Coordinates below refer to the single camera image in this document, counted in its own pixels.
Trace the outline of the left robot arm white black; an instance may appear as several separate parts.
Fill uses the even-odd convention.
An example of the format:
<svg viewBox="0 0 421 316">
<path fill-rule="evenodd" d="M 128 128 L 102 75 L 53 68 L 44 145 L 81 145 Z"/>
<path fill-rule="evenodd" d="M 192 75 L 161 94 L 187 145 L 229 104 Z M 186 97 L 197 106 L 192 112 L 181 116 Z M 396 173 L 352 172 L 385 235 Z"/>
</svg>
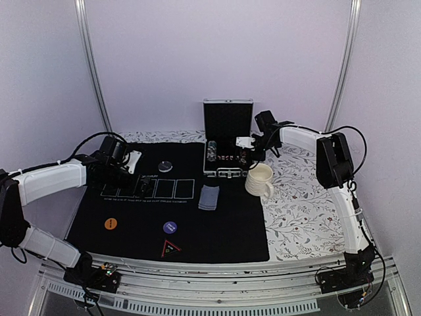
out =
<svg viewBox="0 0 421 316">
<path fill-rule="evenodd" d="M 91 154 L 80 153 L 93 136 L 82 141 L 66 159 L 44 165 L 1 171 L 1 245 L 49 259 L 84 286 L 98 279 L 91 257 L 64 241 L 76 202 L 86 188 L 117 189 L 134 183 L 144 150 L 114 132 L 99 132 L 103 141 Z"/>
</svg>

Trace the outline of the aluminium front rail frame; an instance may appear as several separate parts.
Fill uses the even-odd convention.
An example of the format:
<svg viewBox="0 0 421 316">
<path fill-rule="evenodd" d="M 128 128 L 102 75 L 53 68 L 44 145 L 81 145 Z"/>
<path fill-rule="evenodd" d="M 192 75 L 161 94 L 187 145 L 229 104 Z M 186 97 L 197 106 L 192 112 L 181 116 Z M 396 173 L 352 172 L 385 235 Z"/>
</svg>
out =
<svg viewBox="0 0 421 316">
<path fill-rule="evenodd" d="M 344 267 L 340 255 L 298 261 L 189 264 L 95 255 L 121 275 L 115 293 L 83 290 L 63 271 L 43 263 L 30 315 L 414 315 L 392 257 L 372 264 L 374 281 L 362 307 L 351 308 L 363 287 L 321 291 L 316 278 Z"/>
</svg>

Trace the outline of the orange big blind button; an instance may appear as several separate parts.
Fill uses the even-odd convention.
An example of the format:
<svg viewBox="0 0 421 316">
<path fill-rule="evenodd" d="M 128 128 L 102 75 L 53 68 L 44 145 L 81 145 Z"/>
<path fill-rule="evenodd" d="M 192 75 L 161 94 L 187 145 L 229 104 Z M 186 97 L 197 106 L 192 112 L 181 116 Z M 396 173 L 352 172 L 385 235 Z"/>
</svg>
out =
<svg viewBox="0 0 421 316">
<path fill-rule="evenodd" d="M 114 217 L 105 220 L 104 227 L 106 230 L 114 230 L 118 225 L 118 221 Z"/>
</svg>

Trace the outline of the aluminium poker chip case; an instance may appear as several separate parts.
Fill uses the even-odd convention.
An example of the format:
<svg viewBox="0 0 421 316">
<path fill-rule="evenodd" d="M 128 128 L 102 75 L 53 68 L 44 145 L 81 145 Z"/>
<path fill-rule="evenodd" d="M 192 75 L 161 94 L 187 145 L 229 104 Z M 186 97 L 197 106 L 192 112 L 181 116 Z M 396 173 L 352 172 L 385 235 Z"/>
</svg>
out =
<svg viewBox="0 0 421 316">
<path fill-rule="evenodd" d="M 205 152 L 203 174 L 207 177 L 240 178 L 246 177 L 252 164 L 251 149 L 249 166 L 242 167 L 236 161 L 207 161 L 207 144 L 217 142 L 218 155 L 235 155 L 242 149 L 235 145 L 240 136 L 251 137 L 251 121 L 254 101 L 252 99 L 204 99 L 203 114 L 205 123 Z"/>
</svg>

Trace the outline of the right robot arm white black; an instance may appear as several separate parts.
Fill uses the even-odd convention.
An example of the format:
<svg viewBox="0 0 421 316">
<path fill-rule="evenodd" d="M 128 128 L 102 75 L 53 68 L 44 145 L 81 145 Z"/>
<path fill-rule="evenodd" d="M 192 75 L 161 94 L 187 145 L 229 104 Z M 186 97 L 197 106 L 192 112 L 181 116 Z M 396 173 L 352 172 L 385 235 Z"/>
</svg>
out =
<svg viewBox="0 0 421 316">
<path fill-rule="evenodd" d="M 257 114 L 255 121 L 261 134 L 251 137 L 255 155 L 249 174 L 264 169 L 266 152 L 277 154 L 283 143 L 303 147 L 316 155 L 316 179 L 328 191 L 345 237 L 345 268 L 317 273 L 316 282 L 321 289 L 327 292 L 341 286 L 350 288 L 373 282 L 371 264 L 379 251 L 363 227 L 354 181 L 359 169 L 353 165 L 345 135 L 339 128 L 318 132 L 291 121 L 278 122 L 270 111 Z"/>
</svg>

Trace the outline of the triangular red black marker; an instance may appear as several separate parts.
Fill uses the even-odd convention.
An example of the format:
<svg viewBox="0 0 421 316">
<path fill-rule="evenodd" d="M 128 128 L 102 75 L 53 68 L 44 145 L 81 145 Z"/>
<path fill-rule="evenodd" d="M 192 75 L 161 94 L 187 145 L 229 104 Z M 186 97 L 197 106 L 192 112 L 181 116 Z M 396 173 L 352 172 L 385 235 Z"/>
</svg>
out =
<svg viewBox="0 0 421 316">
<path fill-rule="evenodd" d="M 165 239 L 161 251 L 161 258 L 168 257 L 169 255 L 182 252 L 182 248 L 171 242 L 170 240 Z"/>
</svg>

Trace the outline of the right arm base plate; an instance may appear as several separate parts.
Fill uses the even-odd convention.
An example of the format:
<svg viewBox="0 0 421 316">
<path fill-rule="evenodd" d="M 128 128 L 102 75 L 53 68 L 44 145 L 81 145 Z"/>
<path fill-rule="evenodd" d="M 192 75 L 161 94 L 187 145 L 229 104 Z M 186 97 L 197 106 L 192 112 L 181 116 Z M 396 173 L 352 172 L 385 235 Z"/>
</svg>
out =
<svg viewBox="0 0 421 316">
<path fill-rule="evenodd" d="M 360 267 L 356 264 L 346 264 L 342 269 L 321 267 L 314 278 L 323 294 L 362 286 L 374 281 L 369 265 Z"/>
</svg>

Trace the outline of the cream ribbed ceramic mug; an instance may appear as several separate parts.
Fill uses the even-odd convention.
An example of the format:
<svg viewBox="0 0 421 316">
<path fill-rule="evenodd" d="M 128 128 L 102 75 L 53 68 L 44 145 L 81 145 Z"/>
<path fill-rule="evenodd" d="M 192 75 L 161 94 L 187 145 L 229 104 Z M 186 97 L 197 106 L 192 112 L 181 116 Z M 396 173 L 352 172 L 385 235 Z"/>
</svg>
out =
<svg viewBox="0 0 421 316">
<path fill-rule="evenodd" d="M 272 184 L 273 170 L 270 166 L 259 163 L 255 168 L 248 171 L 245 189 L 252 196 L 270 199 L 274 195 Z"/>
</svg>

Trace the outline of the purple small blind button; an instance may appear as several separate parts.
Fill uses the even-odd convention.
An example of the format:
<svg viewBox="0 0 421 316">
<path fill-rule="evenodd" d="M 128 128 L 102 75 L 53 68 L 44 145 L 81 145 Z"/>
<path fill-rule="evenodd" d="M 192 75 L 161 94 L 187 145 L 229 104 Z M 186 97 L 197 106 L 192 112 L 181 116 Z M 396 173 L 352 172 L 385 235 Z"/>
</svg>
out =
<svg viewBox="0 0 421 316">
<path fill-rule="evenodd" d="M 167 221 L 162 227 L 165 234 L 174 234 L 178 230 L 178 225 L 174 221 Z"/>
</svg>

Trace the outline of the left chip stack in case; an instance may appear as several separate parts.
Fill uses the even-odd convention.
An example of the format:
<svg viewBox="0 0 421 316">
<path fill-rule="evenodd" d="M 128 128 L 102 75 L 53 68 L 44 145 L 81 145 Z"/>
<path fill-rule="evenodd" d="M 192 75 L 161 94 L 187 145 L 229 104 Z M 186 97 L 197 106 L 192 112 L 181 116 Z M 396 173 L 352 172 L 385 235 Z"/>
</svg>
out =
<svg viewBox="0 0 421 316">
<path fill-rule="evenodd" d="M 207 144 L 207 161 L 210 163 L 216 162 L 217 160 L 217 142 L 209 141 Z"/>
</svg>

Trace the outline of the left aluminium corner post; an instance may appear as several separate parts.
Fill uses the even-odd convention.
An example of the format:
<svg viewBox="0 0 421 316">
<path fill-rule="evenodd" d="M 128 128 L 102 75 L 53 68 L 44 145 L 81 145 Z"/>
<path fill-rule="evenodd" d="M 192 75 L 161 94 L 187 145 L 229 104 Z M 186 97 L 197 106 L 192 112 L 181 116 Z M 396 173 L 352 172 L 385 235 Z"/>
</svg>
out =
<svg viewBox="0 0 421 316">
<path fill-rule="evenodd" d="M 103 127 L 107 132 L 112 132 L 112 124 L 105 104 L 103 91 L 97 71 L 95 56 L 91 43 L 91 36 L 89 32 L 89 24 L 87 19 L 86 2 L 83 0 L 75 0 L 76 18 L 80 31 L 82 46 L 84 49 L 86 63 L 89 70 L 89 76 L 93 87 L 93 92 L 96 98 L 99 115 L 103 123 Z"/>
</svg>

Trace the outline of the red dice row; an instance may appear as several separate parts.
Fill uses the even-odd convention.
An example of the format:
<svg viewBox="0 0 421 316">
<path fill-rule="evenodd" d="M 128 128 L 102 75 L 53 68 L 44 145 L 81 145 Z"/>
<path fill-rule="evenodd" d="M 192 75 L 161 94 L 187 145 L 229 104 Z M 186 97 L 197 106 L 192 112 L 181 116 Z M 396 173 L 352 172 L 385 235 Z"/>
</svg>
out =
<svg viewBox="0 0 421 316">
<path fill-rule="evenodd" d="M 217 158 L 220 161 L 236 161 L 237 160 L 237 156 L 235 155 L 218 155 Z"/>
</svg>

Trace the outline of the chip stack in case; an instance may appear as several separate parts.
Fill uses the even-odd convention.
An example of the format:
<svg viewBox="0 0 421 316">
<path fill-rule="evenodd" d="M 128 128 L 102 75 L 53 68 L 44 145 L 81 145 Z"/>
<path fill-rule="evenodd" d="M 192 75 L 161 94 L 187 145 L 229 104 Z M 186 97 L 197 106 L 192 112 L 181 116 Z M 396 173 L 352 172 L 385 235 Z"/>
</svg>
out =
<svg viewBox="0 0 421 316">
<path fill-rule="evenodd" d="M 216 162 L 217 160 L 217 142 L 209 141 L 207 144 L 207 161 L 210 163 Z"/>
<path fill-rule="evenodd" d="M 238 157 L 239 164 L 242 167 L 248 167 L 249 166 L 250 158 L 249 158 L 249 151 L 248 150 L 240 149 L 237 157 Z"/>
</svg>

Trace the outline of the clear round dealer button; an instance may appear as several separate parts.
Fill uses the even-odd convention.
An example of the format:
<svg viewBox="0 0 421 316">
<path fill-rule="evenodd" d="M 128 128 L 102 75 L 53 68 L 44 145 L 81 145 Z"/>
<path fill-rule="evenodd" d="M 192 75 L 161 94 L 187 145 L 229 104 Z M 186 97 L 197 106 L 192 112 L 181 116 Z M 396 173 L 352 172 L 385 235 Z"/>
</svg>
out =
<svg viewBox="0 0 421 316">
<path fill-rule="evenodd" d="M 170 172 L 173 169 L 173 165 L 170 161 L 161 161 L 158 165 L 159 172 Z"/>
</svg>

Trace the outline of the aluminium corner post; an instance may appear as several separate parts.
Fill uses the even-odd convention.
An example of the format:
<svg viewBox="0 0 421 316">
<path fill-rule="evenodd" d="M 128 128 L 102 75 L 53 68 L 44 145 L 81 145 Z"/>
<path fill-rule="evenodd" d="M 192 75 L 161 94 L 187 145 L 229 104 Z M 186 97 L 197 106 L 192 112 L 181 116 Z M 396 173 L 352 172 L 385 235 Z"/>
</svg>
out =
<svg viewBox="0 0 421 316">
<path fill-rule="evenodd" d="M 91 43 L 91 36 L 89 32 L 89 24 L 87 19 L 86 2 L 83 0 L 75 0 L 76 18 L 80 31 L 82 46 L 84 49 L 86 63 L 89 70 L 89 76 L 93 87 L 93 92 L 96 98 L 99 115 L 103 123 L 103 127 L 107 132 L 112 132 L 112 124 L 105 104 L 103 91 L 97 71 L 95 56 Z"/>
<path fill-rule="evenodd" d="M 332 98 L 332 104 L 330 106 L 328 118 L 324 127 L 325 132 L 329 132 L 333 130 L 336 118 L 339 113 L 341 99 L 343 97 L 343 92 L 345 90 L 347 74 L 348 74 L 349 66 L 351 64 L 353 48 L 355 46 L 355 40 L 357 37 L 361 5 L 362 5 L 361 0 L 351 1 L 347 32 L 345 36 L 345 46 L 343 50 L 341 66 L 339 68 L 339 75 L 337 78 L 337 83 L 336 83 L 334 95 Z"/>
</svg>

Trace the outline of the black poker mat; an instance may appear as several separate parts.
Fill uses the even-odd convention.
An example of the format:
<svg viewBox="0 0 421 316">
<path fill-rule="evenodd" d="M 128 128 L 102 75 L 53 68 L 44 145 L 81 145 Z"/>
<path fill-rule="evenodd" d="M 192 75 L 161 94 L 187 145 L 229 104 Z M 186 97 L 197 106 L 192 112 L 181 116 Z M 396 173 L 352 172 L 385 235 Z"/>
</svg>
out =
<svg viewBox="0 0 421 316">
<path fill-rule="evenodd" d="M 203 174 L 202 143 L 136 143 L 144 150 L 137 164 L 137 182 L 126 189 L 88 188 L 66 237 L 91 253 L 179 263 L 250 263 L 268 261 L 269 251 L 262 203 L 248 194 L 243 178 L 208 178 Z M 170 172 L 159 172 L 170 161 Z M 138 197 L 140 178 L 155 180 L 151 197 Z M 201 188 L 218 186 L 215 211 L 198 208 Z M 118 225 L 106 230 L 114 217 Z M 162 227 L 174 221 L 178 230 L 165 234 Z M 182 252 L 161 258 L 164 240 Z"/>
</svg>

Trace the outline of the right aluminium corner post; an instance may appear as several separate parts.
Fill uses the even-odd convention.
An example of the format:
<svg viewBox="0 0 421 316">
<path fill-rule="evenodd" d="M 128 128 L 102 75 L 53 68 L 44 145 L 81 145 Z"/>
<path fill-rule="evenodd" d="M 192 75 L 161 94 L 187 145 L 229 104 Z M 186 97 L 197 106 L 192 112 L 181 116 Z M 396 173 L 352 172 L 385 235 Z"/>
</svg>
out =
<svg viewBox="0 0 421 316">
<path fill-rule="evenodd" d="M 355 40 L 357 37 L 361 5 L 362 5 L 361 0 L 351 1 L 347 32 L 345 36 L 345 46 L 343 50 L 341 66 L 339 68 L 339 75 L 337 78 L 337 83 L 336 83 L 334 95 L 332 98 L 332 104 L 330 106 L 328 118 L 324 127 L 325 132 L 329 132 L 333 130 L 336 118 L 339 113 L 341 99 L 343 97 L 343 92 L 345 90 L 347 74 L 348 74 L 349 66 L 351 64 L 353 48 L 355 46 Z"/>
</svg>

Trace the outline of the right chip stack in case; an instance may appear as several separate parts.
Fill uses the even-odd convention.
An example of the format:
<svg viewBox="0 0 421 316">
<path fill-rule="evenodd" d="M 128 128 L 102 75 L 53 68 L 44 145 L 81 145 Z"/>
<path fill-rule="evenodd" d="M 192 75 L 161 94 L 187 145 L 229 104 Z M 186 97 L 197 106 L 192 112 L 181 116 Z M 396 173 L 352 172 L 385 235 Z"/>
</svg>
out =
<svg viewBox="0 0 421 316">
<path fill-rule="evenodd" d="M 240 149 L 237 157 L 238 157 L 239 164 L 242 167 L 248 167 L 249 166 L 250 158 L 249 158 L 249 151 L 248 150 Z"/>
</svg>

